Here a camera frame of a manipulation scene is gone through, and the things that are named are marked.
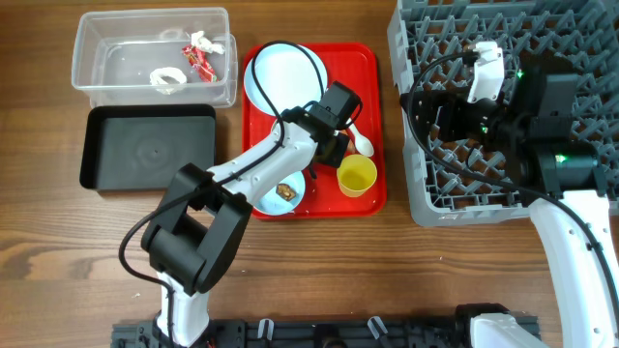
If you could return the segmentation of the yellow cup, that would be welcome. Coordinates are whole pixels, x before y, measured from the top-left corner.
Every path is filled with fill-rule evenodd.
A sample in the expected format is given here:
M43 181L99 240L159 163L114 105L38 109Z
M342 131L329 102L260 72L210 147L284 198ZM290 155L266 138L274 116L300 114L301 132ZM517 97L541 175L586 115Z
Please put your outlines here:
M337 169L340 191L348 197L360 197L376 182L378 171L375 163L363 155L345 157Z

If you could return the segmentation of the red snack wrapper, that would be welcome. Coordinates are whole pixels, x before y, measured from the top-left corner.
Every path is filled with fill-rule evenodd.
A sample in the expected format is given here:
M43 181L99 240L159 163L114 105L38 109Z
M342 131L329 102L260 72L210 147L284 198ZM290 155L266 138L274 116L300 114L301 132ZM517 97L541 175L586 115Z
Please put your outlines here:
M189 44L182 48L182 53L203 82L219 81L215 70L207 60L205 52Z

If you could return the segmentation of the white tissue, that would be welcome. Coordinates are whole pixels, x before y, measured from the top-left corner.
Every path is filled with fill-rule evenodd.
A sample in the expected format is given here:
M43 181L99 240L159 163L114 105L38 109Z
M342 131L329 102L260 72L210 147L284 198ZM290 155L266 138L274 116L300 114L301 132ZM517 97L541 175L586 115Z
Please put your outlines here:
M221 43L213 43L207 39L203 31L194 32L190 35L191 45L206 53L224 54L225 48Z

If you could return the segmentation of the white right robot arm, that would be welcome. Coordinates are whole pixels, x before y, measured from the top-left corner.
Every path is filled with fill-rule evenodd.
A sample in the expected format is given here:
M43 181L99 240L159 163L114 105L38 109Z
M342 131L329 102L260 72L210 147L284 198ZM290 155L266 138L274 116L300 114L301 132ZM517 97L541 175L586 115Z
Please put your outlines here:
M545 251L567 347L618 343L618 260L607 182L595 147L571 136L578 72L557 56L531 56L502 101L502 51L482 43L459 58L473 69L467 89L400 98L408 127L424 145L432 127L450 142L473 139L506 159L498 185L517 192Z

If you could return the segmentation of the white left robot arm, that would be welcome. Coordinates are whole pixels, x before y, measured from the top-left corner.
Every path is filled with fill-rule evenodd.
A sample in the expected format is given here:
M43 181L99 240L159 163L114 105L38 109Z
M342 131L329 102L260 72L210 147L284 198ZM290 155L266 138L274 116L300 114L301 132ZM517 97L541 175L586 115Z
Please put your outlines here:
M339 167L361 98L334 82L319 101L284 110L271 133L245 153L174 176L141 239L165 290L158 325L168 347L190 347L209 325L208 295L229 269L254 205L314 162Z

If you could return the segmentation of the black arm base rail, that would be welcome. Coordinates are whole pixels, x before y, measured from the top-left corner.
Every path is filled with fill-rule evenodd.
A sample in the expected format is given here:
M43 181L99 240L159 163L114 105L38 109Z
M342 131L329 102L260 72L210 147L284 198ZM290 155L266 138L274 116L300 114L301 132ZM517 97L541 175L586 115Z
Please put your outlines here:
M467 347L464 330L443 318L430 326L410 320L245 322L217 320L193 344L195 347Z

